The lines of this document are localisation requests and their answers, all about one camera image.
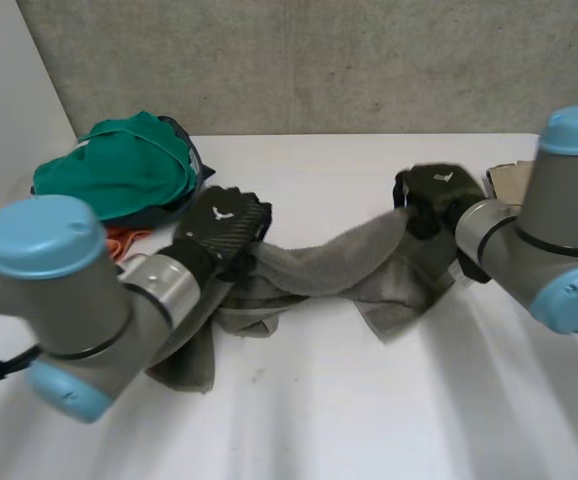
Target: cable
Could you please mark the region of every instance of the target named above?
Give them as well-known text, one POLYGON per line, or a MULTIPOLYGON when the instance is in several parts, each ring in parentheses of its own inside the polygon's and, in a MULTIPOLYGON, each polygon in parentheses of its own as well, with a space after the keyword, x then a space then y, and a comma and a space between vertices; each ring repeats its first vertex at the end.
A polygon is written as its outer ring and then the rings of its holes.
POLYGON ((34 345, 20 355, 13 357, 11 360, 0 362, 0 380, 6 378, 7 375, 24 370, 31 362, 38 358, 38 355, 41 353, 42 350, 40 350, 40 347, 34 345))

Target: towel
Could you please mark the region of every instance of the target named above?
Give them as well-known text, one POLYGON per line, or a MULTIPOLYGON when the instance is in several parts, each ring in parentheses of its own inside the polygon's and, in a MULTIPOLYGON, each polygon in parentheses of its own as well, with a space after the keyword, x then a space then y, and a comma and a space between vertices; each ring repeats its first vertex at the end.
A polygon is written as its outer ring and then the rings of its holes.
POLYGON ((107 227, 107 250, 114 262, 121 261, 131 245, 151 235, 151 230, 133 230, 130 228, 107 227))
POLYGON ((453 284, 448 268, 457 253, 449 232, 419 240, 407 232, 408 220, 409 211, 398 208, 321 246, 286 250, 255 244, 250 253, 256 267, 233 285, 215 280, 219 283, 183 321, 188 342, 175 354, 161 351, 158 360, 164 360, 148 374, 176 390, 209 391, 213 347, 208 330, 195 337, 209 328, 207 321, 234 335, 267 337, 277 330, 282 312, 312 297, 349 299, 378 338, 394 338, 453 284))

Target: gray robot arm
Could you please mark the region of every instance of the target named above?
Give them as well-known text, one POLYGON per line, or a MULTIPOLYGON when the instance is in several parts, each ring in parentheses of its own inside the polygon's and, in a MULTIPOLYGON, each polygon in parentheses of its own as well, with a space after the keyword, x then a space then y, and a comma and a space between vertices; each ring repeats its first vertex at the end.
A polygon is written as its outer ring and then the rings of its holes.
POLYGON ((0 314, 27 321, 43 352, 28 383, 68 416, 100 418, 160 359, 205 283, 258 238, 268 214, 252 194, 212 187, 186 214, 184 238, 142 256, 120 282, 104 229, 81 201, 48 195, 2 209, 0 314))
POLYGON ((578 333, 578 107, 549 119, 522 208, 480 201, 455 238, 537 320, 578 333))

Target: white table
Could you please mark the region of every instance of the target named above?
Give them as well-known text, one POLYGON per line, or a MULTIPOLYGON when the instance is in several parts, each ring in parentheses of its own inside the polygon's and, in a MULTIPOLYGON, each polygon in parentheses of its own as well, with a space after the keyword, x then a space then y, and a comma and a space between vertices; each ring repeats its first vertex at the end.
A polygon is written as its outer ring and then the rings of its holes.
MULTIPOLYGON (((316 245, 392 208, 394 174, 450 161, 482 175, 529 160, 532 135, 201 137, 212 180, 274 207, 267 240, 316 245)), ((170 230, 141 242, 152 252, 170 230)), ((578 480, 578 337, 497 285, 454 287, 388 345, 352 304, 310 301, 268 339, 215 329, 216 385, 142 375, 83 426, 0 382, 0 479, 578 480)), ((0 358, 30 337, 0 318, 0 358)))

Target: green fabric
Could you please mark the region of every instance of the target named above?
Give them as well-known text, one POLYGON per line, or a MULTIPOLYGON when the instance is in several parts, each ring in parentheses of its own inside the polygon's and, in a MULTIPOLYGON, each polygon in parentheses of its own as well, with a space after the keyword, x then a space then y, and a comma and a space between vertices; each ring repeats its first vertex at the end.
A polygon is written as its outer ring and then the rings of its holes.
POLYGON ((89 143, 36 169, 36 195, 77 197, 107 220, 164 205, 196 185, 188 146, 150 113, 105 120, 79 140, 89 143))

